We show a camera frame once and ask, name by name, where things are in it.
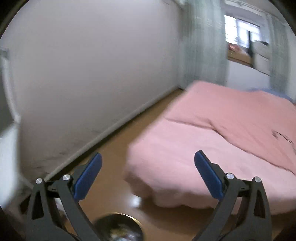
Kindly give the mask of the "dark round trash bin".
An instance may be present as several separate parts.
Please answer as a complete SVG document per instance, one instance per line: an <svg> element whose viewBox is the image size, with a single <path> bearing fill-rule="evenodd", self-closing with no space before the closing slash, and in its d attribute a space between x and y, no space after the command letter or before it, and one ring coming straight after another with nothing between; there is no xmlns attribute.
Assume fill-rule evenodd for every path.
<svg viewBox="0 0 296 241"><path fill-rule="evenodd" d="M124 213L109 213L93 221L93 226L102 240L143 241L142 224Z"/></svg>

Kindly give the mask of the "grey green curtain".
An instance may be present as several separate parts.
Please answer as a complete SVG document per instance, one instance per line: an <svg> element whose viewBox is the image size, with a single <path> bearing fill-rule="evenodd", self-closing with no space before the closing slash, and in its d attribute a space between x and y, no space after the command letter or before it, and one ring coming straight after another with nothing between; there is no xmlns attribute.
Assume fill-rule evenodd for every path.
<svg viewBox="0 0 296 241"><path fill-rule="evenodd" d="M226 84L225 1L176 1L181 9L179 86Z"/></svg>

